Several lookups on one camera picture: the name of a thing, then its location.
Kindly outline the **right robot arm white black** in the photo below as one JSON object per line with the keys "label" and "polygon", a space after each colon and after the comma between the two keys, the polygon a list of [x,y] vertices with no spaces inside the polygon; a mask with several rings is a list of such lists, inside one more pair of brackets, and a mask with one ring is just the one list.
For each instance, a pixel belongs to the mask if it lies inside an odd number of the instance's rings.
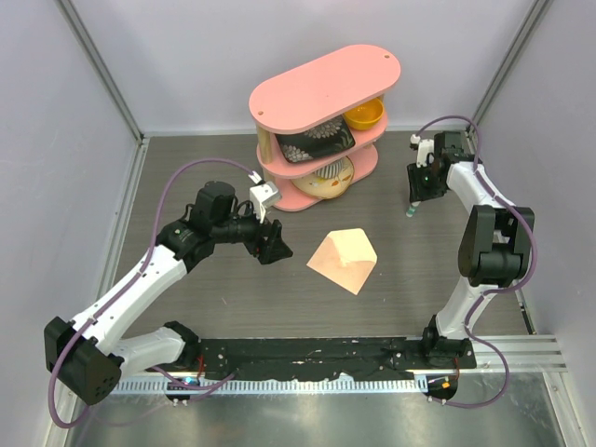
{"label": "right robot arm white black", "polygon": [[450,368],[470,361],[471,330],[492,298],[528,273],[535,214],[501,195],[479,159],[464,151],[460,133],[442,131],[431,139],[414,134],[410,146],[416,160],[407,167],[407,216],[447,192],[457,195],[468,214],[457,253],[460,279],[420,345],[425,364]]}

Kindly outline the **pink envelope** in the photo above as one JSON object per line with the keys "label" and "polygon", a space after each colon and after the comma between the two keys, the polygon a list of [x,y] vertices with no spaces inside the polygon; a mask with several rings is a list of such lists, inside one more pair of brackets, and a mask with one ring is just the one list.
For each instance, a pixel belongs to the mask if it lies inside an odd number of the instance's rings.
{"label": "pink envelope", "polygon": [[358,295],[377,263],[362,228],[331,231],[306,265],[343,289]]}

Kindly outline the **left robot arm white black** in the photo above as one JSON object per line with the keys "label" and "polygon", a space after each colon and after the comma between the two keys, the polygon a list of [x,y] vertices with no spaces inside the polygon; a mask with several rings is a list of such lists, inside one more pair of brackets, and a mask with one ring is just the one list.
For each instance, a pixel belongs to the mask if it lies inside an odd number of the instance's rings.
{"label": "left robot arm white black", "polygon": [[70,320],[55,317],[44,329],[45,358],[52,376],[87,405],[105,399],[129,375],[162,364],[180,372],[197,363],[199,340],[177,321],[130,339],[131,324],[170,286],[189,274],[218,244],[241,243],[260,264],[290,258],[279,220],[266,211],[281,199],[271,182],[251,187],[240,202],[234,187],[208,182],[165,225],[139,263],[111,290]]}

